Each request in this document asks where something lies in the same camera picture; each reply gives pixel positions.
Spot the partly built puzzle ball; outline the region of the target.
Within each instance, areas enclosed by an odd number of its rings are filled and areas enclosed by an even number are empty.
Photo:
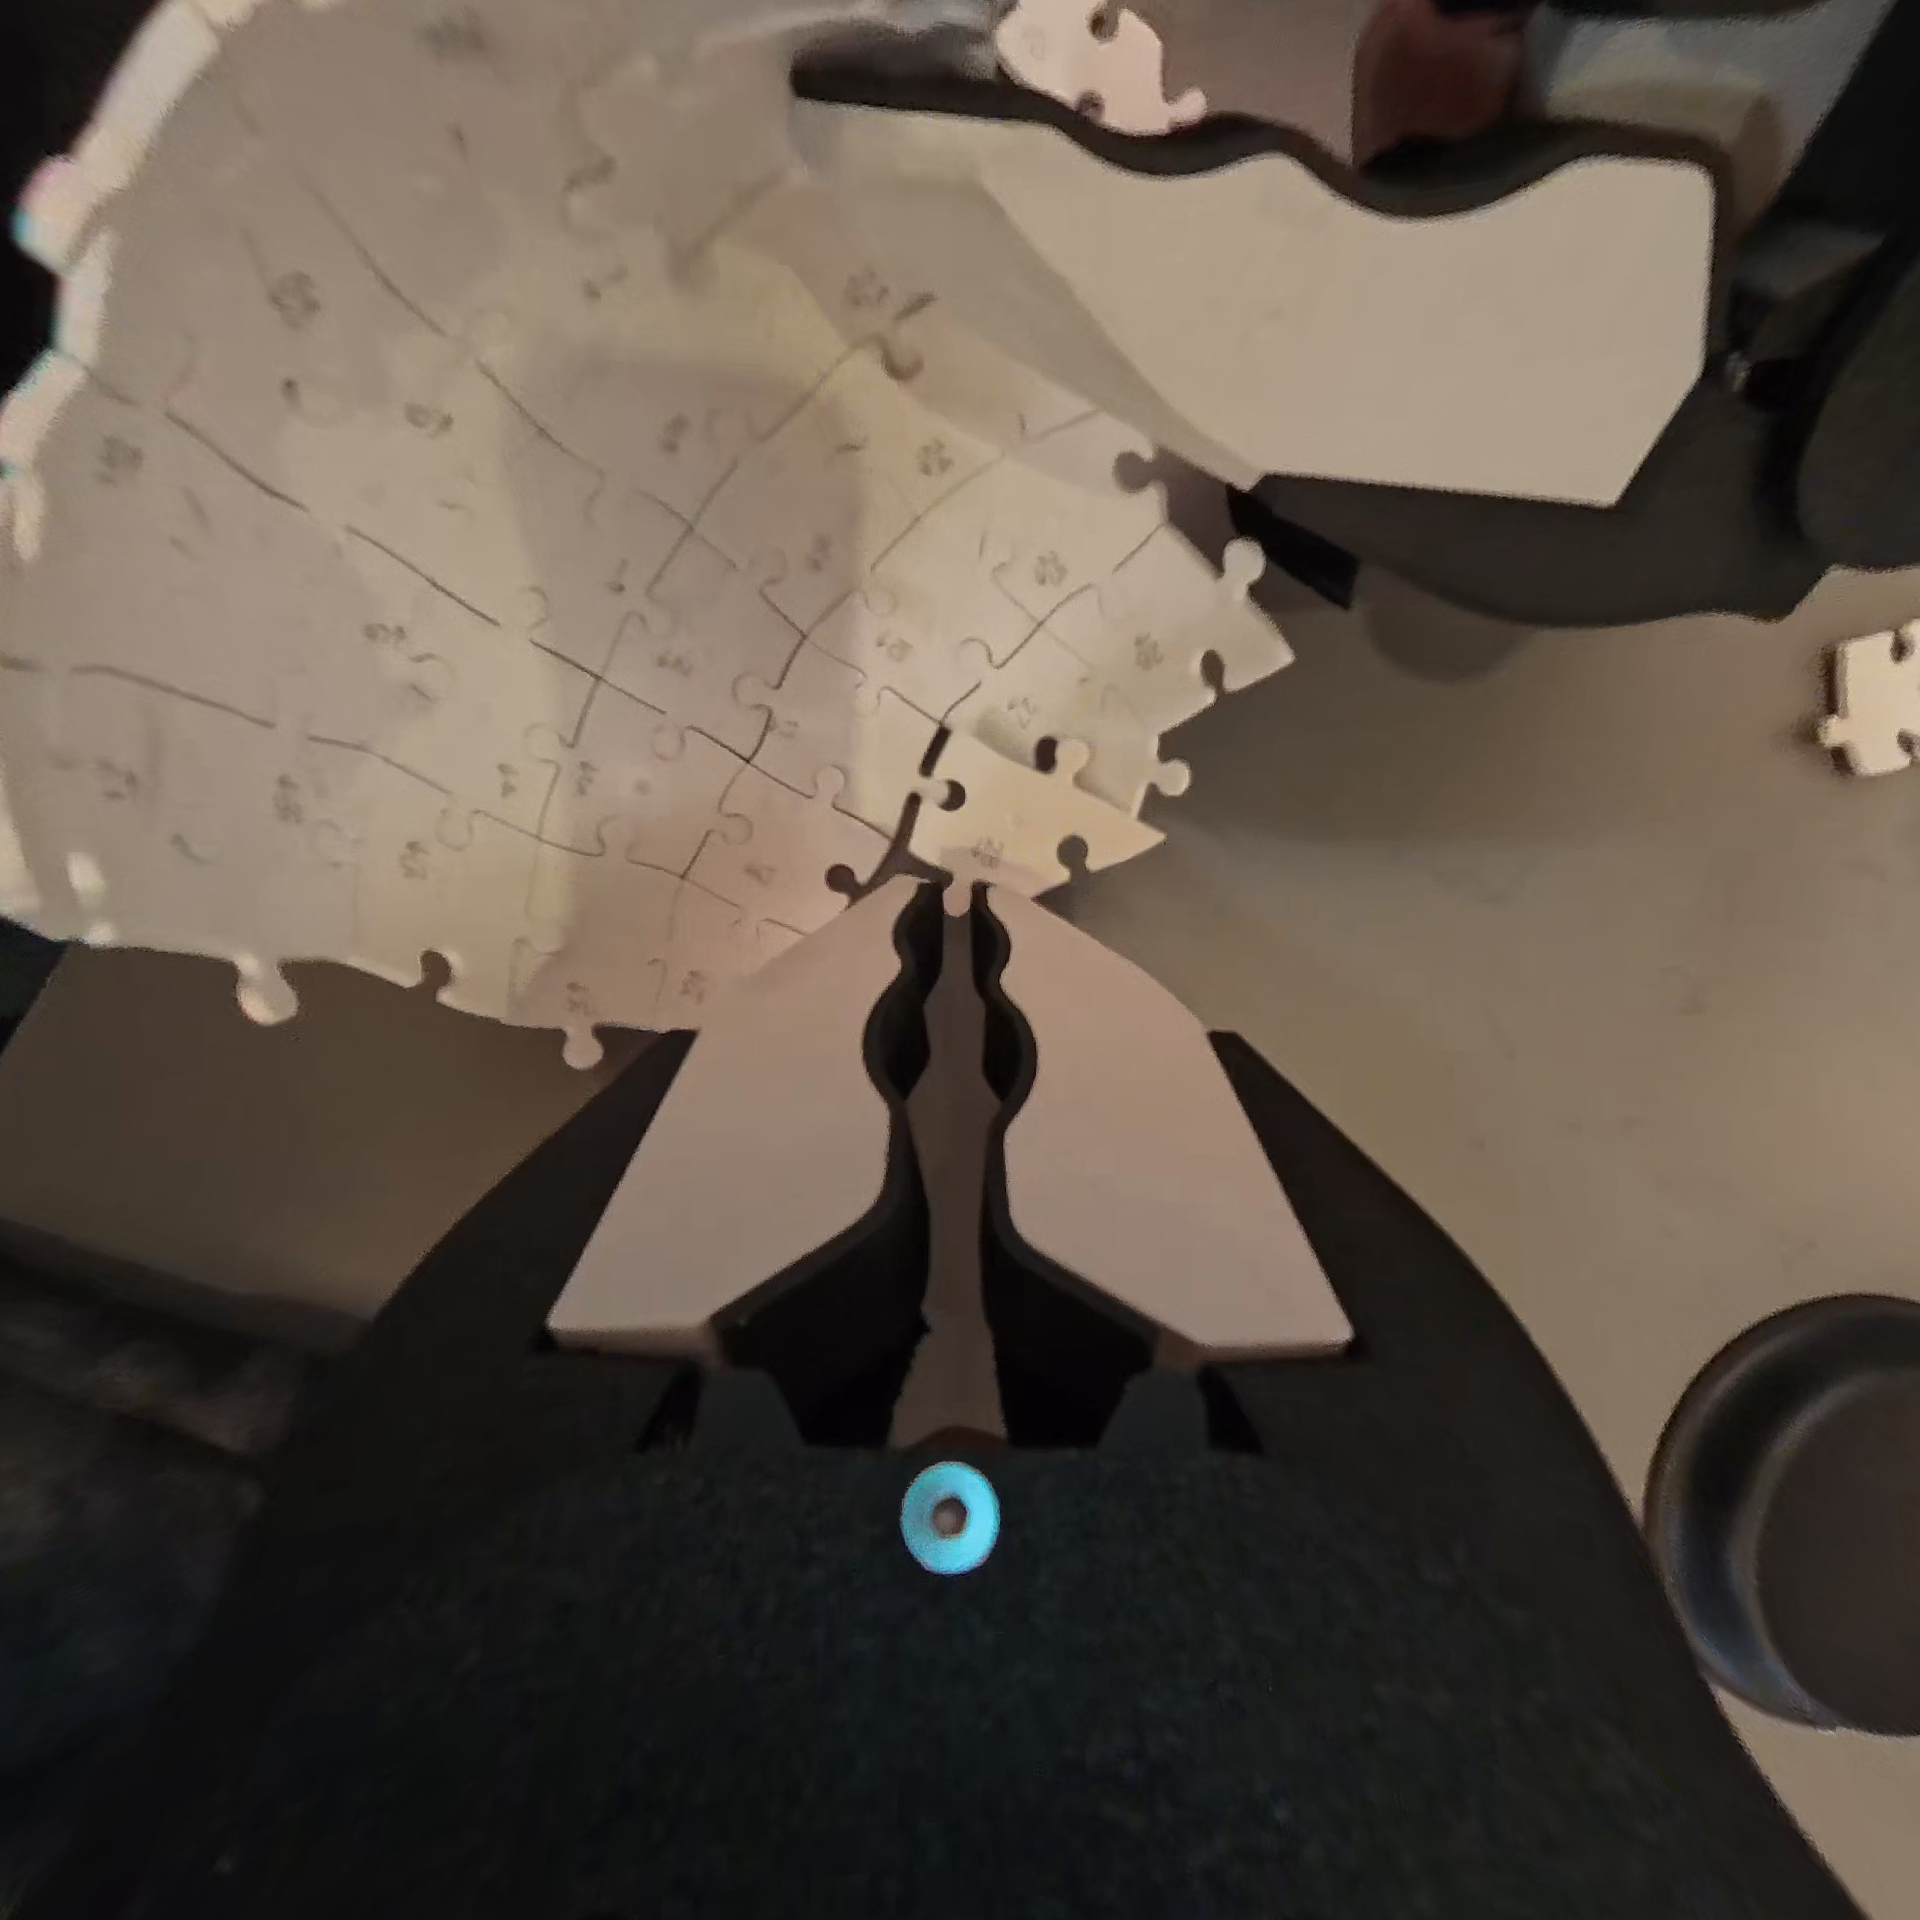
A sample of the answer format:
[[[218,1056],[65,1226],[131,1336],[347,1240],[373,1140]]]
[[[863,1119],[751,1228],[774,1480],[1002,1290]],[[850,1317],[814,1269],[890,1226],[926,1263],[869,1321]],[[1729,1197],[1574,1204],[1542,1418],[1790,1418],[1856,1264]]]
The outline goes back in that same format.
[[[145,5],[13,237],[5,921],[699,1024],[950,735],[1141,820],[1291,651],[1149,444],[873,265],[781,131],[928,5]]]

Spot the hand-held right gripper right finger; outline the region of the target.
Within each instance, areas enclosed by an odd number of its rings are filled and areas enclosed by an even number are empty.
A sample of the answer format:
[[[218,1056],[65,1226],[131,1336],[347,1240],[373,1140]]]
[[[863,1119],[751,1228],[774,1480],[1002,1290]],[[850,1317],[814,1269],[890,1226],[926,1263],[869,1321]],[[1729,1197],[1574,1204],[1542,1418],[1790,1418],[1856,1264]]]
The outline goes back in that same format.
[[[1002,884],[973,903],[983,1072],[978,1277],[1006,1436],[1091,1450],[1139,1381],[1330,1360],[1353,1321],[1214,1036]]]

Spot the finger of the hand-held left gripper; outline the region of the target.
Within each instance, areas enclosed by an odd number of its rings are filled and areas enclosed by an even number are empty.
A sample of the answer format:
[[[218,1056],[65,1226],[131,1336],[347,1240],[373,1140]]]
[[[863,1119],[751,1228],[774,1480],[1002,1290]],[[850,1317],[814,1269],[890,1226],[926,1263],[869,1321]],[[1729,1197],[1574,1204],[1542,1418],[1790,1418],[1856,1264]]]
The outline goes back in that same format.
[[[811,175],[861,207],[1502,207],[1601,180],[1759,207],[1771,5],[1010,5],[795,60]]]
[[[790,92],[777,124],[909,293],[1240,488],[1605,509],[1709,362],[1721,170],[1677,135],[1502,129],[1376,177],[1037,92]]]

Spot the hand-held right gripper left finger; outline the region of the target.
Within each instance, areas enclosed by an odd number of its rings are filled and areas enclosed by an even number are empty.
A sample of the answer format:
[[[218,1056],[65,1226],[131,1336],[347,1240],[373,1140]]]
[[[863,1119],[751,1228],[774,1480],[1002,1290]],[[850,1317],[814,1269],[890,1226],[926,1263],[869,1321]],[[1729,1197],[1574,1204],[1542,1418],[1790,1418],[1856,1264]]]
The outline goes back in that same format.
[[[888,880],[690,1040],[573,1269],[566,1351],[768,1377],[814,1444],[885,1444],[926,1336],[939,892]]]

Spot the single white puzzle piece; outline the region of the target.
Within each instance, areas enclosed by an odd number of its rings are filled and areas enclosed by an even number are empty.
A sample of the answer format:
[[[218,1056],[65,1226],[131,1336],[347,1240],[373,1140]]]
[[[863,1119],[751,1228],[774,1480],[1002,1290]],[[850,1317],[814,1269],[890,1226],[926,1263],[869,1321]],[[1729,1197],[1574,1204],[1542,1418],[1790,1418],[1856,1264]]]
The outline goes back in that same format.
[[[1041,899],[1067,884],[1062,847],[1081,843],[1086,867],[1106,872],[1167,842],[1143,824],[1083,789],[1078,778],[1091,746],[1063,738],[1051,768],[1009,759],[973,735],[950,735],[923,784],[923,804],[909,840],[911,856],[946,876],[945,913],[963,920],[978,884]]]

